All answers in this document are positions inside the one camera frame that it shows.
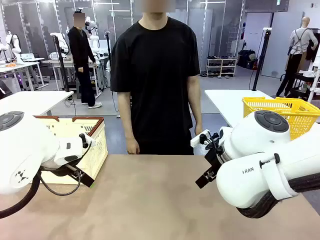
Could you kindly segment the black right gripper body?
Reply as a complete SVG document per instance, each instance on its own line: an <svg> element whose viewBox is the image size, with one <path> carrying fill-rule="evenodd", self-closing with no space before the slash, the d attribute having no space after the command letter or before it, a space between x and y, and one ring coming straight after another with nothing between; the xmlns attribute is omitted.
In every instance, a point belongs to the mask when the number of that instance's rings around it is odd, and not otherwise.
<svg viewBox="0 0 320 240"><path fill-rule="evenodd" d="M207 170L206 175L207 176L216 176L218 173L218 170L224 163L221 156L224 153L221 146L219 146L219 140L213 140L211 143L209 143L206 147L206 150L208 152L204 156L204 158L209 162L211 167Z"/></svg>

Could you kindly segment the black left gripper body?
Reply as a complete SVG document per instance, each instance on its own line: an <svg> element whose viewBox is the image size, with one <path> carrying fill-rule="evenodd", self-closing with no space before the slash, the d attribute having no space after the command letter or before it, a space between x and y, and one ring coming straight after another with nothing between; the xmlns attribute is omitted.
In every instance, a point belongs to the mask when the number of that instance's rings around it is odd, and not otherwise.
<svg viewBox="0 0 320 240"><path fill-rule="evenodd" d="M64 176L78 177L78 169L72 164L68 164L68 163L60 166L59 168L49 168L49 167L41 166L41 171L51 172L58 177L64 177Z"/></svg>

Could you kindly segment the person's right hand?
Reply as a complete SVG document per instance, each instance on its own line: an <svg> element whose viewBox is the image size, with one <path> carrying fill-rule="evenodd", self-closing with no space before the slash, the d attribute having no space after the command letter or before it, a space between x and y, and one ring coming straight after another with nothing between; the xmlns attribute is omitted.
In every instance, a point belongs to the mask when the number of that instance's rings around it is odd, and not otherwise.
<svg viewBox="0 0 320 240"><path fill-rule="evenodd" d="M126 149L129 155L138 155L140 146L134 137L126 138Z"/></svg>

